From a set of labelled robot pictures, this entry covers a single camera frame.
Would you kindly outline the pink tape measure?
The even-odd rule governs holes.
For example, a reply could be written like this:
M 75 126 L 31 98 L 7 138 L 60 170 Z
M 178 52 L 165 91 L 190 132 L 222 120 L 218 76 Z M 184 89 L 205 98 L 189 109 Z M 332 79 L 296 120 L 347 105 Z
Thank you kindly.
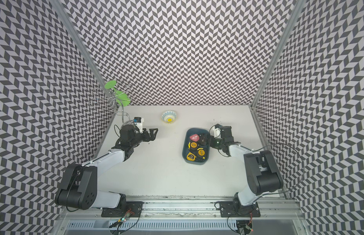
M 198 134 L 194 134 L 190 136 L 189 139 L 193 142 L 198 142 L 200 140 L 200 136 Z

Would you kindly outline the yellow black tape measure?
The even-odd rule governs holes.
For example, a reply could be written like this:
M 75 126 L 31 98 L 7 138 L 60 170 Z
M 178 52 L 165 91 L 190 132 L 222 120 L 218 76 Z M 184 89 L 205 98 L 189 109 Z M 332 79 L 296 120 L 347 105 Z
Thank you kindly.
M 205 156 L 206 156 L 206 152 L 203 148 L 197 149 L 197 157 L 199 157 L 201 159 L 205 159 Z
M 198 147 L 199 147 L 199 145 L 196 142 L 190 141 L 189 144 L 188 144 L 188 148 L 190 150 L 196 150 L 196 149 L 198 149 Z

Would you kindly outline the teal plastic storage box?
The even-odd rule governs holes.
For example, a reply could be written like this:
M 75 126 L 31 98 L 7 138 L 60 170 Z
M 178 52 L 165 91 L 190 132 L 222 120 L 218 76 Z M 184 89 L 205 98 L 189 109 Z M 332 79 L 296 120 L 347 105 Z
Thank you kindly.
M 186 136 L 185 136 L 185 140 L 184 140 L 184 144 L 183 144 L 183 148 L 182 148 L 182 157 L 185 159 L 185 161 L 187 163 L 196 164 L 196 165 L 203 165 L 203 164 L 205 164 L 209 160 L 210 146 L 201 146 L 199 144 L 199 141 L 196 142 L 199 145 L 198 149 L 199 148 L 203 148 L 205 150 L 205 152 L 206 152 L 205 159 L 201 159 L 201 158 L 197 157 L 197 149 L 196 150 L 190 150 L 188 148 L 188 144 L 191 141 L 189 139 L 189 137 L 192 136 L 192 135 L 194 135 L 194 134 L 198 134 L 199 135 L 201 133 L 207 133 L 208 134 L 209 132 L 208 132 L 208 130 L 201 129 L 201 128 L 190 128 L 186 132 Z M 187 157 L 187 155 L 188 155 L 189 152 L 191 152 L 191 153 L 193 153 L 193 154 L 196 155 L 196 157 L 197 157 L 196 158 L 196 161 L 192 162 L 192 161 L 188 161 L 186 159 L 186 157 Z

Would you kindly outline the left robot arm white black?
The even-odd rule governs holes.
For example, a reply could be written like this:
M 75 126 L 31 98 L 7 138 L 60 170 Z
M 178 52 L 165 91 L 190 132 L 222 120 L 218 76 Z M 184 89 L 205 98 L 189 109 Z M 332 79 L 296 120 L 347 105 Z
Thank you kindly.
M 154 141 L 157 133 L 157 128 L 140 130 L 131 124 L 122 126 L 119 138 L 108 153 L 83 164 L 70 164 L 66 168 L 55 195 L 55 204 L 79 210 L 117 208 L 124 196 L 100 191 L 99 176 L 128 160 L 142 142 Z

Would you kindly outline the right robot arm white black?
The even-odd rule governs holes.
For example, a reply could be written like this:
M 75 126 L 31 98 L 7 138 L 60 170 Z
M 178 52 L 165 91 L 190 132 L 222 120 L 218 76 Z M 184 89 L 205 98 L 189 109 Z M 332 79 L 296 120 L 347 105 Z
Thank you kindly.
M 268 195 L 278 195 L 284 181 L 275 158 L 269 150 L 254 150 L 234 141 L 231 126 L 215 124 L 211 128 L 210 147 L 227 158 L 239 160 L 244 165 L 246 185 L 235 193 L 229 202 L 231 211 L 238 216 L 250 215 L 258 210 L 257 201 Z

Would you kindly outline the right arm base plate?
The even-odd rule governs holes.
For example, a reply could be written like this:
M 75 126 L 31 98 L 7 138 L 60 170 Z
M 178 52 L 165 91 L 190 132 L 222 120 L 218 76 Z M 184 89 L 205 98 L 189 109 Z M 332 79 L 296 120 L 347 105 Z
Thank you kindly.
M 233 201 L 219 201 L 218 210 L 220 211 L 221 217 L 260 217 L 260 209 L 258 204 L 250 204 L 243 206 L 240 203 L 234 203 Z

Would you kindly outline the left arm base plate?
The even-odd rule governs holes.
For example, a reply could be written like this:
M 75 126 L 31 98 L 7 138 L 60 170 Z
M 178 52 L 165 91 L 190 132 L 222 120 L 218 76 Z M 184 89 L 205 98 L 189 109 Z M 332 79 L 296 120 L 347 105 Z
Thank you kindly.
M 119 205 L 117 208 L 103 208 L 101 217 L 103 218 L 122 218 L 127 213 L 130 214 L 130 218 L 139 217 L 142 213 L 144 202 L 131 201 L 125 205 Z

